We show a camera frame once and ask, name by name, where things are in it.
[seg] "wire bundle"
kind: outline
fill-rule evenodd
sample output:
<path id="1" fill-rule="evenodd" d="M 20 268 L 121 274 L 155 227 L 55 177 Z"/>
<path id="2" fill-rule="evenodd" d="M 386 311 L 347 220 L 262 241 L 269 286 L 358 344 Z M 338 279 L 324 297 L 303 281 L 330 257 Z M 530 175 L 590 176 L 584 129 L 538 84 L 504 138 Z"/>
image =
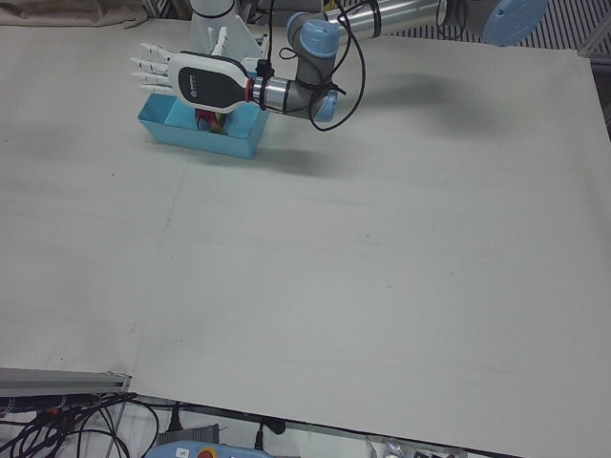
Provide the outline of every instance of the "wire bundle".
<path id="1" fill-rule="evenodd" d="M 129 449 L 125 442 L 118 437 L 115 423 L 109 411 L 112 406 L 126 403 L 146 408 L 155 419 L 155 436 L 142 454 L 142 457 L 144 457 L 155 444 L 159 433 L 159 418 L 153 407 L 160 405 L 144 403 L 136 397 L 137 394 L 135 393 L 111 394 L 100 397 L 96 406 L 69 405 L 62 408 L 46 408 L 40 410 L 30 422 L 0 421 L 0 425 L 23 427 L 16 437 L 0 446 L 0 454 L 8 451 L 10 458 L 30 458 L 34 456 L 53 458 L 67 438 L 76 436 L 76 458 L 80 458 L 83 437 L 87 434 L 101 434 L 113 440 L 119 458 L 130 458 Z M 87 424 L 96 415 L 102 418 L 107 429 L 87 427 Z"/>

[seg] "metal frame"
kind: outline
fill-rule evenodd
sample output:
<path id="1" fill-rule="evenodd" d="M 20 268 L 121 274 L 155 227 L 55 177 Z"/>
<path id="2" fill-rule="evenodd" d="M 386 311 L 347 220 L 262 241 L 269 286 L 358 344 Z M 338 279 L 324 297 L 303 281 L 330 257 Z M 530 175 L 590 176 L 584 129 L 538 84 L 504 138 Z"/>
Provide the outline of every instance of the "metal frame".
<path id="1" fill-rule="evenodd" d="M 611 64 L 611 56 L 596 52 L 602 41 L 611 32 L 611 10 L 604 15 L 596 28 L 586 38 L 581 47 L 578 49 L 578 54 L 581 57 L 591 59 L 595 63 Z"/>
<path id="2" fill-rule="evenodd" d="M 131 380 L 125 374 L 0 367 L 0 397 L 118 393 Z"/>

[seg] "robot finger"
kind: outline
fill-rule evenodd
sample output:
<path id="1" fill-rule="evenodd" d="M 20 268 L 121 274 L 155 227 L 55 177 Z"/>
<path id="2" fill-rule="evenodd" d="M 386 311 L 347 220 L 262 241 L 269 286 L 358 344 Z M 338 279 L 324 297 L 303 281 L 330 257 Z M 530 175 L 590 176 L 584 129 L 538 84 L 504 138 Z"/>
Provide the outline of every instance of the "robot finger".
<path id="1" fill-rule="evenodd" d="M 148 73 L 162 74 L 164 76 L 168 74 L 168 64 L 160 64 L 150 60 L 138 59 L 137 57 L 131 57 L 130 60 Z"/>
<path id="2" fill-rule="evenodd" d="M 175 95 L 176 93 L 169 86 L 157 86 L 155 84 L 140 84 L 140 90 L 147 94 Z"/>
<path id="3" fill-rule="evenodd" d="M 165 62 L 168 62 L 174 55 L 173 52 L 168 51 L 165 48 L 162 48 L 161 46 L 154 45 L 153 43 L 140 43 L 140 46 L 144 48 L 148 53 L 160 58 L 161 60 L 164 60 Z"/>
<path id="4" fill-rule="evenodd" d="M 133 72 L 132 76 L 135 76 L 138 81 L 146 84 L 159 84 L 162 86 L 172 86 L 170 78 L 162 74 L 147 73 L 147 72 Z"/>

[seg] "metal grating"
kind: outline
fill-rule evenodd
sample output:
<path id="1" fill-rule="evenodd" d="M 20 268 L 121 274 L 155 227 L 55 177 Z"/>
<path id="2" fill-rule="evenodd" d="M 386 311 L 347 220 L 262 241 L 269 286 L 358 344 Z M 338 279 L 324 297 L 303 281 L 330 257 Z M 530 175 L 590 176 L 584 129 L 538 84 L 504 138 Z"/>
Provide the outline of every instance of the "metal grating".
<path id="1" fill-rule="evenodd" d="M 355 5 L 361 0 L 345 0 L 346 6 Z M 550 0 L 545 16 L 531 33 L 516 46 L 544 48 L 548 50 L 577 50 L 592 33 L 605 14 L 611 10 L 611 0 Z M 458 27 L 444 28 L 444 33 L 456 36 Z M 424 26 L 393 35 L 414 38 L 444 39 L 439 36 L 435 26 Z M 458 41 L 481 43 L 481 39 L 468 31 Z M 595 53 L 611 54 L 611 38 L 607 35 Z"/>

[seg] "blue joint cap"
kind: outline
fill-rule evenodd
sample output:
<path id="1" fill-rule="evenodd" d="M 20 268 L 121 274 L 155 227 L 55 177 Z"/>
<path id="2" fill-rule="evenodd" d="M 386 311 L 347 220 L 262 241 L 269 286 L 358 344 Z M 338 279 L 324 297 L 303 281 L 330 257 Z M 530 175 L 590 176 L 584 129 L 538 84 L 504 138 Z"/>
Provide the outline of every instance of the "blue joint cap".
<path id="1" fill-rule="evenodd" d="M 311 19 L 305 22 L 299 40 L 307 53 L 329 59 L 340 47 L 340 29 L 322 19 Z"/>
<path id="2" fill-rule="evenodd" d="M 309 16 L 309 12 L 298 11 L 294 13 L 293 15 L 291 15 L 288 18 L 288 21 L 286 21 L 286 31 L 290 31 L 290 26 L 293 25 L 293 21 L 297 19 L 299 16 L 303 16 L 303 15 Z"/>
<path id="3" fill-rule="evenodd" d="M 337 91 L 329 91 L 318 113 L 314 116 L 316 122 L 329 122 L 335 116 L 337 106 Z"/>
<path id="4" fill-rule="evenodd" d="M 520 42 L 537 27 L 547 3 L 548 0 L 502 0 L 488 18 L 482 38 L 497 46 Z"/>

